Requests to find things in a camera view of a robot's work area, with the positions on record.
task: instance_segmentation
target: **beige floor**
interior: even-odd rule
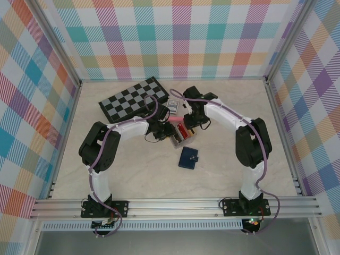
[[[90,192],[88,171],[78,149],[96,121],[107,123],[98,102],[134,84],[129,82],[85,83],[73,120],[53,199],[85,198]],[[160,81],[166,90],[183,92],[196,86],[205,94],[215,93],[225,104],[250,118],[265,120],[273,151],[268,173],[260,186],[278,196],[295,196],[295,188],[272,115],[263,82],[249,81]],[[242,185],[242,165],[235,156],[234,133],[213,121],[208,130],[197,129],[189,147],[199,150],[194,170],[178,167],[181,149],[166,139],[147,143],[135,137],[119,145],[109,171],[114,198],[199,198],[237,196]]]

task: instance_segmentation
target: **blue wallet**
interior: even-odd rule
[[[195,164],[198,161],[198,150],[189,147],[183,147],[180,157],[179,167],[194,169]]]

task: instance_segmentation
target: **chessboard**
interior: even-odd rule
[[[99,102],[99,105],[108,121],[117,123],[146,113],[148,111],[144,105],[146,95],[154,96],[160,104],[167,102],[169,98],[168,92],[155,77],[151,77]],[[150,97],[146,99],[146,103],[149,109],[155,105]]]

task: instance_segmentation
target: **metal rail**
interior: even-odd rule
[[[275,198],[267,198],[273,218],[277,211]],[[249,217],[224,217],[218,207],[220,198],[193,199],[130,199],[129,213],[124,220],[165,219],[242,219]],[[81,199],[37,200],[32,220],[84,220],[80,217]],[[321,210],[315,197],[280,197],[279,218],[320,217]]]

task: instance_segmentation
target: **colorful plaid backdrop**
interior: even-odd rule
[[[319,0],[273,90],[308,195],[340,251],[340,1]]]
[[[93,80],[261,77],[299,2],[39,1],[79,75]]]
[[[75,84],[23,0],[0,0],[0,254],[17,254],[43,198]]]

